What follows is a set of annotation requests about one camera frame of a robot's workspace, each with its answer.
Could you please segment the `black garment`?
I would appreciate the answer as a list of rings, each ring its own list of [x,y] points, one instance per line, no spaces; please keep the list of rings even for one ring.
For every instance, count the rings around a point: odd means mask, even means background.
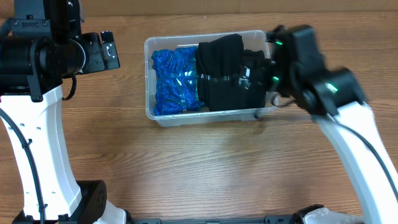
[[[198,44],[195,52],[198,98],[210,111],[243,108],[238,85],[243,50],[239,34]]]
[[[243,50],[242,66],[244,57],[265,58],[265,55],[262,50]],[[250,81],[248,81],[248,84],[248,98],[246,100],[246,106],[248,108],[265,107],[266,92],[264,87],[260,83],[251,83]]]

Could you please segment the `black garment top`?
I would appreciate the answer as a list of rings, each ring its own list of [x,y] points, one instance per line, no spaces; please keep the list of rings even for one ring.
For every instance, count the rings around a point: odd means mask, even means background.
[[[243,50],[239,34],[198,44],[195,52],[198,98],[210,111],[243,108],[238,85]]]

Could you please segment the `blue sequined fabric bundle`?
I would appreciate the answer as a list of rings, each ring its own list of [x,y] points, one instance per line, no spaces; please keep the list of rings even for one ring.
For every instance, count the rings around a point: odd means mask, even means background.
[[[193,46],[153,52],[152,68],[157,77],[155,115],[200,111],[204,106],[198,97],[196,51]]]

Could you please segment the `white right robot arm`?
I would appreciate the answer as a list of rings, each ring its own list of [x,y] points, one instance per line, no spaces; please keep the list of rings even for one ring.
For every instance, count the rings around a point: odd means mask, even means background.
[[[356,192],[361,216],[312,205],[292,215],[294,223],[396,223],[397,171],[379,135],[373,110],[355,75],[329,70],[315,30],[278,26],[267,33],[273,45],[266,90],[291,97],[329,139]]]

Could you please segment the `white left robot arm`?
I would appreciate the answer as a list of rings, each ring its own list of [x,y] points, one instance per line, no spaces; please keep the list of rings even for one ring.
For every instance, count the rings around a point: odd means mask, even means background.
[[[102,180],[76,180],[62,123],[62,84],[119,68],[110,31],[82,33],[80,1],[18,0],[1,26],[1,119],[19,169],[15,223],[131,223]]]

